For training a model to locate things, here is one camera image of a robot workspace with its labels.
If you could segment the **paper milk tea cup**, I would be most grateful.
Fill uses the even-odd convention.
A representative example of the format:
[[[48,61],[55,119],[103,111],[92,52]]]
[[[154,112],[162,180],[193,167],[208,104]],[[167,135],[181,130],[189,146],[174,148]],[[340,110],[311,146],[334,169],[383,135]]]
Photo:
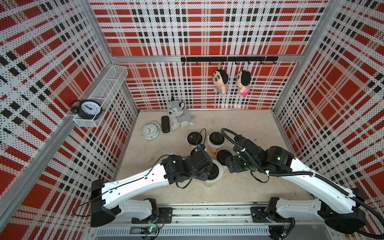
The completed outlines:
[[[191,149],[196,149],[199,146],[200,146],[200,144],[196,144],[196,143],[190,144]]]

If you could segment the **black cup lid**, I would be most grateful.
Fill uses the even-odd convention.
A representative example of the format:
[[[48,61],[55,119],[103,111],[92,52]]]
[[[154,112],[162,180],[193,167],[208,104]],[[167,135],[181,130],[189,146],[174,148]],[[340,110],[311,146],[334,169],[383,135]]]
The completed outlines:
[[[203,137],[199,132],[191,132],[187,136],[188,144],[194,144],[194,143],[201,144],[202,141],[203,141]]]
[[[222,165],[226,166],[226,160],[228,157],[232,157],[232,153],[228,150],[220,150],[216,154],[216,160]]]
[[[209,135],[209,141],[213,146],[221,146],[225,141],[225,137],[220,132],[213,132]]]
[[[213,163],[211,171],[208,173],[208,181],[213,181],[218,178],[220,173],[219,167]]]

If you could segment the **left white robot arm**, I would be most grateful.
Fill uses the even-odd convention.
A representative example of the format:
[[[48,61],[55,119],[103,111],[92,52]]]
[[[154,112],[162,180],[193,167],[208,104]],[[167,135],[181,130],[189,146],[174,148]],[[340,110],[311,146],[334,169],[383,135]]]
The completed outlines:
[[[155,199],[133,201],[132,197],[149,190],[166,187],[193,179],[207,181],[213,168],[209,154],[200,150],[192,156],[164,155],[159,163],[149,170],[125,178],[105,183],[95,180],[91,185],[91,227],[101,227],[128,214],[142,221],[155,219],[159,210]]]

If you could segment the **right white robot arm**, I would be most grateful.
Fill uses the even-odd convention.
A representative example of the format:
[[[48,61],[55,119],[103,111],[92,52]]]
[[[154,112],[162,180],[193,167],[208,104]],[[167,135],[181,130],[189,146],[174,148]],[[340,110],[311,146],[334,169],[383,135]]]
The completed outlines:
[[[226,159],[230,173],[258,172],[268,177],[285,179],[298,185],[313,196],[310,201],[289,201],[272,197],[263,214],[270,222],[294,222],[295,219],[322,220],[329,228],[343,233],[358,233],[368,238],[382,240],[383,234],[362,231],[366,225],[366,214],[370,212],[380,224],[383,216],[365,203],[365,194],[358,188],[344,188],[316,171],[310,169],[285,149],[272,146],[263,150],[251,140],[235,134],[224,136],[234,146],[236,156]]]

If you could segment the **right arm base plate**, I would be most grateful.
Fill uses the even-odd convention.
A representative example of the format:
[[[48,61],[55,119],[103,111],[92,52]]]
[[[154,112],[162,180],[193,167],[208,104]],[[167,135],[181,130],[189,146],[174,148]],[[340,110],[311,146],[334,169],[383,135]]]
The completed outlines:
[[[251,207],[253,223],[290,223],[291,218],[283,218],[268,207]]]

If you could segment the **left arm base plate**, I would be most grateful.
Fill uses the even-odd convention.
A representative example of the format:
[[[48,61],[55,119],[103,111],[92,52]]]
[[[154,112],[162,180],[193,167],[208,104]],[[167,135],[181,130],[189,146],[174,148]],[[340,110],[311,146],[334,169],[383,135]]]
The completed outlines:
[[[157,215],[152,214],[150,217],[144,220],[139,220],[138,218],[132,218],[132,224],[170,224],[173,218],[173,208],[172,207],[160,207],[159,213]]]

